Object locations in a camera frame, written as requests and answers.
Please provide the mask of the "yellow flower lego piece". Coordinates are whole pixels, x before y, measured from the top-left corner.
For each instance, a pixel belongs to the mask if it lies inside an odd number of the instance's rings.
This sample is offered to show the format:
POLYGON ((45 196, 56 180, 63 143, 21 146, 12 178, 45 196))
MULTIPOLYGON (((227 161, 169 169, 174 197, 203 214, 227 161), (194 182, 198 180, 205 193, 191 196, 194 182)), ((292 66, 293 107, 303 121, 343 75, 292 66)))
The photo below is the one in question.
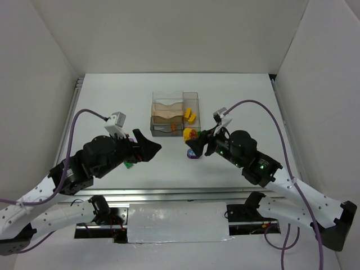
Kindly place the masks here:
POLYGON ((184 141, 195 140, 199 137, 198 131, 192 128, 185 128, 183 130, 183 139, 184 141))

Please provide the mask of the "yellow lego brick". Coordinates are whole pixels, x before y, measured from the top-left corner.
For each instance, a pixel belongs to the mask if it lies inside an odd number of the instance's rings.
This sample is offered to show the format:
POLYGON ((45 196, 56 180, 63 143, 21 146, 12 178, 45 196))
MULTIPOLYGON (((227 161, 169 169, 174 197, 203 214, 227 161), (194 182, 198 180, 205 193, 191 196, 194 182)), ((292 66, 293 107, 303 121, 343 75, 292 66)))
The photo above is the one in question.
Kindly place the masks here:
POLYGON ((185 121, 188 121, 190 116, 191 116, 191 113, 192 113, 192 109, 190 107, 188 107, 185 111, 185 114, 184 114, 184 119, 185 121))
POLYGON ((188 120, 187 120, 187 123, 189 125, 193 125, 196 121, 196 113, 195 112, 192 112, 190 113, 189 117, 188 117, 188 120))

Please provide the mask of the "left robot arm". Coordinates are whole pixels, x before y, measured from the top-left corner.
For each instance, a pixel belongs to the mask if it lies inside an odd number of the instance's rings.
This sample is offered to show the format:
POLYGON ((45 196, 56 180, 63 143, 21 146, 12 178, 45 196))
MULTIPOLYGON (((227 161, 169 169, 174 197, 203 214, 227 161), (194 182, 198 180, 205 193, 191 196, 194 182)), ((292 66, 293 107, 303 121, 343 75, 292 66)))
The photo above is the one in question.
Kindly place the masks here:
POLYGON ((63 172, 65 163, 59 163, 18 204, 2 209, 1 255, 23 253, 31 241, 72 224, 107 222, 111 210, 102 195, 94 195, 68 208, 50 208, 91 187, 95 178, 104 177, 124 162, 148 162, 161 150, 160 144, 148 140, 139 129, 133 130, 133 134, 134 141, 128 136, 94 138, 70 158, 66 173, 63 172))

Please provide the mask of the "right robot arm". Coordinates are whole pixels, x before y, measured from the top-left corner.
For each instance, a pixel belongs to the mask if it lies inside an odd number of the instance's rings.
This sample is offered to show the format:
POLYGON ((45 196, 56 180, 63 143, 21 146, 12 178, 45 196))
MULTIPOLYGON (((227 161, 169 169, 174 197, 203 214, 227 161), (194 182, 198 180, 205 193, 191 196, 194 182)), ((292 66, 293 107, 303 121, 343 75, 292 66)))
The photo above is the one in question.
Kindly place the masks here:
POLYGON ((332 199, 299 179, 276 160, 258 151, 257 142, 244 130, 218 134, 204 130, 199 138, 185 143, 198 155, 217 153, 242 170, 251 184, 273 191, 294 203, 293 206, 270 199, 261 192, 252 192, 246 204, 264 218, 282 219, 305 230, 319 230, 323 246, 342 251, 353 223, 357 206, 351 201, 332 199))

